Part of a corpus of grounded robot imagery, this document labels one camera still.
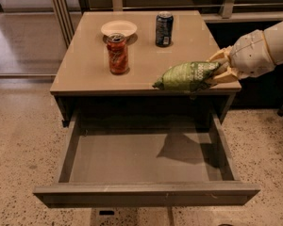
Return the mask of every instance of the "floor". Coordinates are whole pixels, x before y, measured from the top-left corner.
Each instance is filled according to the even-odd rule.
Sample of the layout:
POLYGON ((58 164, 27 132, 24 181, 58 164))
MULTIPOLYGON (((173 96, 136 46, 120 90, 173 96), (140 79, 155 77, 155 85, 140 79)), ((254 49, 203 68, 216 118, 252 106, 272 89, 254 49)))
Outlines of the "floor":
MULTIPOLYGON (((0 73, 55 73, 65 50, 53 14, 0 13, 0 73)), ((0 80, 0 226, 283 226, 283 118, 273 109, 230 110, 223 124, 241 180, 261 187, 244 206, 47 208, 32 191, 53 183, 67 132, 51 82, 0 80)))

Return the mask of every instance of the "snack bag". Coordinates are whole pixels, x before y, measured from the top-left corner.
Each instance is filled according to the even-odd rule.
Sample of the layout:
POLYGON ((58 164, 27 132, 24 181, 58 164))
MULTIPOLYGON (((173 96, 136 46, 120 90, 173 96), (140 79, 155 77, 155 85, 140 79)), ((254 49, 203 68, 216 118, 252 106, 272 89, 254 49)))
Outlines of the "snack bag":
POLYGON ((189 62, 171 67, 155 82, 154 88, 194 92, 213 84, 206 80, 220 67, 218 62, 189 62))

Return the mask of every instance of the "drawer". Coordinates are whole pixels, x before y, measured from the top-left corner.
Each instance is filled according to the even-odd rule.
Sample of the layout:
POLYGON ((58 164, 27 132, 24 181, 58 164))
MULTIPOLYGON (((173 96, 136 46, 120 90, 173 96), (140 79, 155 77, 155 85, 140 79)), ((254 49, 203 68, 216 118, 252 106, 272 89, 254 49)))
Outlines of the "drawer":
POLYGON ((243 205, 259 192, 240 181, 208 99, 79 100, 48 207, 243 205))

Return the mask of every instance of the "dark blue can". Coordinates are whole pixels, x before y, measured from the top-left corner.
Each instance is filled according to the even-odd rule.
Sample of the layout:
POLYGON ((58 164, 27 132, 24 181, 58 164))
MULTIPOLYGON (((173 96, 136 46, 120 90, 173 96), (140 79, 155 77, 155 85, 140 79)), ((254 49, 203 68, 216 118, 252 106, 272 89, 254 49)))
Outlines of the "dark blue can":
POLYGON ((169 11, 161 11, 157 16, 156 45, 167 47, 172 41, 173 15, 169 11))

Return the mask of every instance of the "can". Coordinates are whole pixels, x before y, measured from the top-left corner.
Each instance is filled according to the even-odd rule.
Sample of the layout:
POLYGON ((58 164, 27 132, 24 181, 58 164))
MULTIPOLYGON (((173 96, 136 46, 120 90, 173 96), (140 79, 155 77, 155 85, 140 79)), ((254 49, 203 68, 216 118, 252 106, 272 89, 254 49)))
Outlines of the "can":
POLYGON ((173 15, 169 11, 161 11, 157 16, 156 45, 167 47, 172 41, 173 15))
POLYGON ((126 73, 128 67, 128 50, 125 35, 114 33, 108 36, 107 49, 109 68, 114 74, 126 73))

